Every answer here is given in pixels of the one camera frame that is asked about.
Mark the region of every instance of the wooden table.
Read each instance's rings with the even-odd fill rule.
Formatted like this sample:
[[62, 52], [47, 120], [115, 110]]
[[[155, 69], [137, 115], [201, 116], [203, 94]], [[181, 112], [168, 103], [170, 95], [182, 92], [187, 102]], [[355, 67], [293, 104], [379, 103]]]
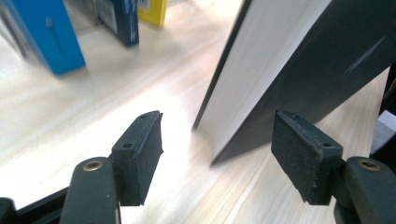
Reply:
[[[164, 154], [145, 206], [122, 208], [123, 223], [333, 223], [332, 206], [302, 202], [269, 146], [210, 167], [208, 138], [191, 131], [240, 4], [173, 1], [165, 28], [142, 23], [132, 49], [79, 27], [87, 67], [63, 78], [0, 38], [0, 196], [21, 208], [66, 187], [80, 161], [108, 156], [138, 115], [159, 109]], [[318, 123], [345, 158], [368, 154], [386, 77]]]

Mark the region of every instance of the metal screw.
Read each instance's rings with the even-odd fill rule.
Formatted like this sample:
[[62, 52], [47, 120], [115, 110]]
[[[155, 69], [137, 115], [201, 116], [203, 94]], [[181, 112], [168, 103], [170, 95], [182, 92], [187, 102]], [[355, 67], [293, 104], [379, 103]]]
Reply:
[[84, 165], [83, 169], [85, 171], [95, 171], [100, 169], [103, 166], [102, 161], [90, 161]]
[[371, 170], [371, 171], [380, 171], [381, 170], [381, 166], [376, 164], [374, 161], [361, 160], [361, 161], [359, 161], [359, 166], [363, 167], [364, 169]]

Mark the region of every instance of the black book cover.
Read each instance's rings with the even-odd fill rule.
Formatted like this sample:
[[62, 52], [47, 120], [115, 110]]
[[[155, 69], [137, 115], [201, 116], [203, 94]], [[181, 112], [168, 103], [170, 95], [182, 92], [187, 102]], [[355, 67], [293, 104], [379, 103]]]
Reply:
[[275, 112], [316, 122], [396, 62], [396, 1], [334, 0], [213, 163], [269, 143]]

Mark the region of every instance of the blue book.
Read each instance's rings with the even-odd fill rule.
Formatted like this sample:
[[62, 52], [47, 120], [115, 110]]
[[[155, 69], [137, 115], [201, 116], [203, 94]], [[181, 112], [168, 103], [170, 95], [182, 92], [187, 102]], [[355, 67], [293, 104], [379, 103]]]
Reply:
[[99, 19], [126, 46], [139, 43], [135, 0], [97, 0]]
[[55, 75], [85, 66], [62, 0], [2, 0], [24, 39]]

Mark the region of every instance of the yellow book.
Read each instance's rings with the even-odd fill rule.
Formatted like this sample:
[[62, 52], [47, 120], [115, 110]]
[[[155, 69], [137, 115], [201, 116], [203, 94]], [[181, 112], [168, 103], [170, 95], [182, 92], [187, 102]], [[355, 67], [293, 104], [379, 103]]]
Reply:
[[137, 0], [139, 20], [163, 27], [167, 2], [167, 0]]

